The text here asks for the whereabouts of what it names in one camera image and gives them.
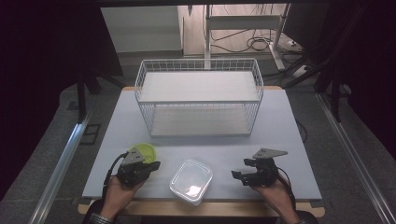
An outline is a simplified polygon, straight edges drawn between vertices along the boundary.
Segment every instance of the plastic lid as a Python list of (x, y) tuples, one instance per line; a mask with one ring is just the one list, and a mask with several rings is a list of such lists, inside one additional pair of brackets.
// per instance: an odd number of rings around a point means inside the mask
[(210, 168), (198, 161), (185, 160), (174, 174), (169, 187), (178, 197), (198, 205), (212, 177)]
[(157, 155), (155, 153), (155, 148), (153, 145), (149, 143), (139, 143), (132, 146), (129, 150), (131, 150), (134, 147), (136, 147), (140, 151), (142, 156), (145, 157), (143, 163), (152, 163), (157, 160)]

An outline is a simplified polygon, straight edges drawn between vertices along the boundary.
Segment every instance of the metal rail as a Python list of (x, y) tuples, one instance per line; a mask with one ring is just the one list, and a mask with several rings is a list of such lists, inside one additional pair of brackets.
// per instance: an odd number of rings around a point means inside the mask
[(73, 132), (71, 133), (70, 138), (64, 148), (64, 152), (62, 153), (62, 156), (59, 159), (58, 164), (56, 165), (52, 176), (50, 177), (49, 182), (44, 189), (43, 194), (41, 195), (40, 201), (38, 201), (38, 204), (32, 214), (32, 217), (29, 220), (29, 223), (44, 223), (44, 221), (46, 220), (53, 201), (55, 200), (55, 196), (58, 193), (62, 182), (64, 181), (64, 176), (67, 172), (71, 160), (73, 159), (76, 148), (78, 147), (79, 140), (84, 134), (84, 130), (88, 124), (88, 121), (90, 120), (94, 103), (95, 99), (93, 99), (92, 106), (88, 110), (88, 113), (83, 121), (76, 124)]
[(327, 97), (324, 95), (324, 93), (317, 93), (317, 97), (322, 105), (323, 110), (325, 111), (327, 118), (330, 121), (330, 124), (332, 125), (332, 128), (334, 129), (335, 134), (343, 145), (346, 155), (348, 156), (353, 168), (355, 169), (355, 172), (358, 175), (361, 184), (363, 185), (370, 200), (372, 201), (375, 210), (382, 219), (382, 222), (388, 224), (395, 224), (396, 219), (390, 211), (387, 200), (385, 199), (380, 188), (368, 172), (356, 148), (350, 141), (347, 132), (344, 130), (342, 123), (337, 122), (337, 120), (333, 117), (332, 111), (330, 110), (331, 106)]

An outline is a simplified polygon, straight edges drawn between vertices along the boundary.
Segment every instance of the white table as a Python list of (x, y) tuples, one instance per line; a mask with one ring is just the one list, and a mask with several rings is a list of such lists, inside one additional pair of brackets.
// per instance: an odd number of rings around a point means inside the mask
[[(218, 205), (224, 202), (260, 203), (261, 198), (258, 194), (249, 187), (244, 187), (239, 180), (233, 179), (231, 170), (255, 172), (255, 168), (244, 165), (243, 159), (251, 158), (261, 147), (289, 152), (286, 156), (275, 158), (275, 162), (288, 173), (297, 202), (321, 200), (288, 97), (283, 90), (264, 91), (261, 108), (249, 137), (151, 138), (137, 106), (134, 91), (124, 89), (82, 196), (100, 198), (103, 181), (111, 163), (132, 145), (142, 142), (151, 143), (156, 147), (157, 160), (161, 162), (160, 170), (152, 173), (150, 179), (135, 195), (138, 201), (149, 200), (148, 204), (151, 205), (148, 206), (151, 208), (153, 200), (157, 200), (160, 203), (176, 202), (172, 209), (179, 207), (185, 210), (182, 205), (178, 205), (177, 196), (169, 189), (169, 181), (177, 167), (188, 158), (206, 164), (214, 173), (201, 208), (189, 210), (188, 214), (202, 214), (205, 202), (218, 202)], [(136, 208), (132, 203), (131, 206), (140, 210), (144, 207)]]

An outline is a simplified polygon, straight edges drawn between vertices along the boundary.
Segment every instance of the hand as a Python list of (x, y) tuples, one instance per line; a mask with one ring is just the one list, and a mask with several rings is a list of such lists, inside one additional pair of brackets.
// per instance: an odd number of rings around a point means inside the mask
[(116, 176), (111, 177), (108, 183), (105, 205), (100, 215), (102, 217), (114, 219), (119, 211), (131, 202), (136, 192), (144, 183), (145, 181), (129, 188), (123, 186)]
[(269, 187), (251, 188), (260, 193), (268, 205), (280, 215), (285, 223), (295, 224), (300, 221), (293, 209), (288, 191), (279, 180)]

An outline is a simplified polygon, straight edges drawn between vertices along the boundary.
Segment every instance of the wire basket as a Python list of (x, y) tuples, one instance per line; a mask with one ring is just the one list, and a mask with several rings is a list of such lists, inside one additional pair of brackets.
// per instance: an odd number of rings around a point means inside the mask
[(144, 60), (135, 83), (151, 136), (250, 135), (262, 93), (255, 59)]

